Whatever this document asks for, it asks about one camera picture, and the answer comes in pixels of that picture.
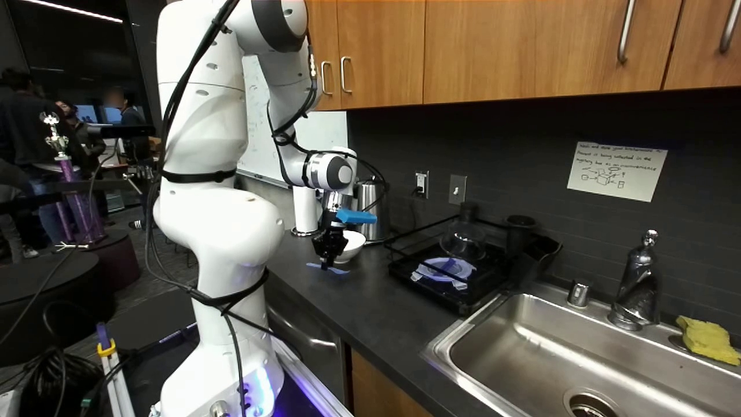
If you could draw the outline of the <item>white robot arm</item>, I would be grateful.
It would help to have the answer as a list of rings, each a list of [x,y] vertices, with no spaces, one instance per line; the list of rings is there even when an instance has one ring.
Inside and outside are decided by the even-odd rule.
[[[248,148],[248,57],[269,86],[283,179],[324,193],[355,183],[343,153],[297,145],[295,123],[318,98],[306,0],[171,0],[159,11],[165,155],[153,218],[196,257],[200,343],[165,381],[156,417],[270,417],[285,386],[263,299],[267,262],[285,225],[270,203],[237,186]]]

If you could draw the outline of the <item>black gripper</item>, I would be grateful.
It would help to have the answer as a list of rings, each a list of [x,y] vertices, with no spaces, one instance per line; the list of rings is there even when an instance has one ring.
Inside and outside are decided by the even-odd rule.
[[[332,211],[324,211],[318,222],[318,233],[313,234],[313,248],[319,255],[321,269],[344,266],[344,245],[347,240],[343,234],[343,225],[336,220]]]

